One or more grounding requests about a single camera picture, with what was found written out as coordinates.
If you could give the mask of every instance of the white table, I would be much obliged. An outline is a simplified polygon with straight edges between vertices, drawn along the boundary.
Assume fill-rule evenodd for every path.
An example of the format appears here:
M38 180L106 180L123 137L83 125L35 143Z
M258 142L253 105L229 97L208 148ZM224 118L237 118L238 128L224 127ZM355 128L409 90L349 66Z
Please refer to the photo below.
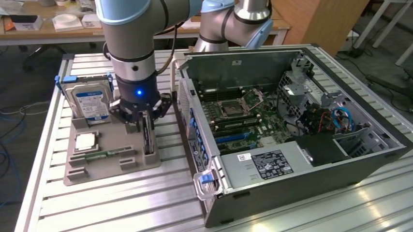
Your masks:
M312 45L282 46L289 49L301 47L310 49L349 87L413 140L413 125L321 48ZM169 55L170 51L155 52L157 67L162 66ZM63 61L59 75L101 75L111 69L111 62L103 54L83 54L77 55L74 60ZM171 87L171 73L169 69L158 77L162 92ZM339 90L317 67L314 79L328 91ZM67 101L55 88L19 214L18 232L339 232L352 229L376 232L385 228L397 231L413 228L412 153L384 166L356 186L206 229L173 109L155 124L161 167L69 187L62 179L71 116Z
M393 29L396 23L400 21L401 17L404 16L408 8L411 7L413 0L385 0L373 19L369 22L369 25L367 27L367 29L364 30L356 44L355 44L355 48L359 48L364 42L364 40L367 39L380 17L383 16L385 10L388 9L391 3L404 3L405 5L403 6L403 8L400 9L399 13L395 15L393 20L391 21L391 23L388 24L385 30L383 31L383 33L380 34L379 39L376 40L373 47L377 48L383 42L383 40L387 38L391 30ZM413 44L409 47L409 49L407 50L407 52L404 53L404 55L401 56L401 58L399 59L399 61L396 62L396 65L401 65L404 63L404 61L407 60L408 56L413 53Z

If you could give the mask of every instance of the wooden cabinet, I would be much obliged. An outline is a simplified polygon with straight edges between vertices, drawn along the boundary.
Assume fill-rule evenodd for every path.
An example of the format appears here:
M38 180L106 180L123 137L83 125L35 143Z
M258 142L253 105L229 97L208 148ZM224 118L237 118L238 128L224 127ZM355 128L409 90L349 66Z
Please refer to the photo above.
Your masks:
M369 0L272 0L292 25L284 44L318 44L339 52Z

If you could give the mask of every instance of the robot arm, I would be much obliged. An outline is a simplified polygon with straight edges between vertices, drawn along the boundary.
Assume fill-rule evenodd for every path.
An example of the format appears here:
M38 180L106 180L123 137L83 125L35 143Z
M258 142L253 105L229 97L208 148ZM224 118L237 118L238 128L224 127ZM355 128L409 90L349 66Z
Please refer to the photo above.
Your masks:
M258 48L273 26L268 0L241 0L237 6L234 0L95 2L121 92L121 101L111 112L123 122L137 123L143 111L155 120L163 117L171 104L170 94L159 94L157 88L157 33L186 21L201 7L201 38L196 51L228 50L228 40Z
M225 51L228 41L250 49L262 46L273 29L272 1L241 0L234 4L234 0L204 1L197 52Z
M127 112L122 116L151 113L154 106L165 105L161 101L169 101L170 96L162 96L157 88L154 35L200 10L201 0L97 0L122 96L118 112Z

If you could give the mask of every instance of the gray parts holder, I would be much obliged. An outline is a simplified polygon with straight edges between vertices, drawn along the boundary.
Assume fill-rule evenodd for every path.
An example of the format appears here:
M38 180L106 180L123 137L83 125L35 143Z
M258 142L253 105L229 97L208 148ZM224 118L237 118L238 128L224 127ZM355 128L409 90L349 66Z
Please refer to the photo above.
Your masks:
M153 154L145 154L145 137L142 132L137 132L135 125L123 124L117 120L91 127L79 127L75 124L73 121L65 185L86 183L161 166L153 130ZM89 149L75 150L77 137L82 134L95 135L95 145Z

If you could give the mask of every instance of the blue cable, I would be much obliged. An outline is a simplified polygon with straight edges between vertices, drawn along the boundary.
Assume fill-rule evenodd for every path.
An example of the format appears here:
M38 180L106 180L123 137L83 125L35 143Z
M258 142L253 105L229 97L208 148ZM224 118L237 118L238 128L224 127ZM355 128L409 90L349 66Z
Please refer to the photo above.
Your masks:
M340 126L340 124L339 124L339 122L337 122L337 116L336 116L336 111L339 111L339 110L344 111L344 112L348 114L349 121L351 121L351 126L352 126L352 131L355 131L356 126L355 126L355 121L352 120L352 114L351 114L351 111L349 111L345 107L339 107L339 108L336 108L336 109L332 111L332 118L333 118L333 123L335 123L336 127L337 127L339 129L341 129L341 126Z
M15 159L10 156L7 151L0 152L0 155L3 155L7 159L10 159L11 168L12 168L12 171L15 173L16 180L18 180L18 186L16 186L15 194L7 199L6 202L3 202L3 204L0 204L0 208L2 208L10 201L12 201L19 196L19 193L22 192L22 181L20 181L20 175L19 175L18 168L16 168Z
M6 121L11 121L11 122L20 122L20 119L6 118L6 117L2 117L2 116L0 116L0 119L3 119ZM24 132L24 129L26 129L26 122L22 121L20 125L22 125L20 131L14 136L11 136L7 140L4 140L3 144L11 143L22 135L22 133Z

